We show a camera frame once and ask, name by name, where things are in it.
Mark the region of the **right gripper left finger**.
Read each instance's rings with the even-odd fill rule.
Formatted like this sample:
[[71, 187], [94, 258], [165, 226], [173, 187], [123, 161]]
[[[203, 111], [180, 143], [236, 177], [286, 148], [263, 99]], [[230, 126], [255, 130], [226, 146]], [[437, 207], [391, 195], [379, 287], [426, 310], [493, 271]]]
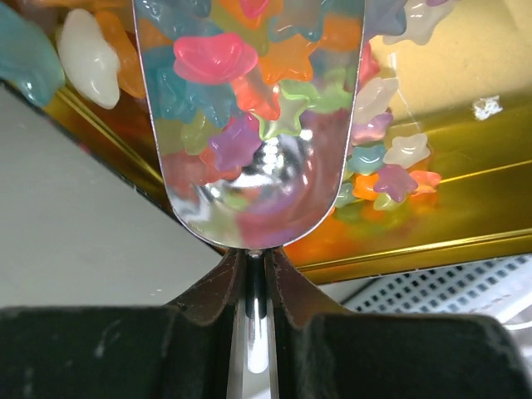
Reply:
[[239, 398], [245, 259], [162, 306], [1, 311], [4, 398]]

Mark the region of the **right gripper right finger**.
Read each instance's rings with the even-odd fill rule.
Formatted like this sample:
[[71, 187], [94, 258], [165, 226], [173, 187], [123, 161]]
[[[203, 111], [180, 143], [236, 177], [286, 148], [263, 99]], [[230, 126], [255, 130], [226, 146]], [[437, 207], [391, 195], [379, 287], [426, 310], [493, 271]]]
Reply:
[[365, 314], [265, 255], [274, 398], [528, 398], [531, 378], [504, 327], [482, 315]]

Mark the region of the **metal scoop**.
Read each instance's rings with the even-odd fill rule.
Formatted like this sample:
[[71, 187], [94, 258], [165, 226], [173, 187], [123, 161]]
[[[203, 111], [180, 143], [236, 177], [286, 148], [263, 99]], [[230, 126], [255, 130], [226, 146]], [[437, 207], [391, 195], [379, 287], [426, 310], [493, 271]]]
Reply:
[[239, 398], [245, 370], [295, 397], [292, 336], [337, 304], [285, 246], [332, 210], [347, 158], [363, 1], [135, 1], [140, 68], [166, 196], [226, 252], [173, 304], [165, 398]]

